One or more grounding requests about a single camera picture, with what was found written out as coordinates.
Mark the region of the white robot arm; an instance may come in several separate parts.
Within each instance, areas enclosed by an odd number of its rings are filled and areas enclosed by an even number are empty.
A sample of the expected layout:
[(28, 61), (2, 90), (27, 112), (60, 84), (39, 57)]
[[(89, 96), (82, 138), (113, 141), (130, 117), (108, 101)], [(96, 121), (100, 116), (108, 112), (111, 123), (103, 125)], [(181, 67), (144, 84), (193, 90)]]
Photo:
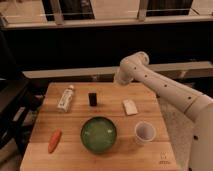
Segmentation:
[(143, 83), (195, 123), (188, 170), (213, 171), (213, 98), (148, 68), (149, 56), (139, 51), (120, 61), (114, 81)]

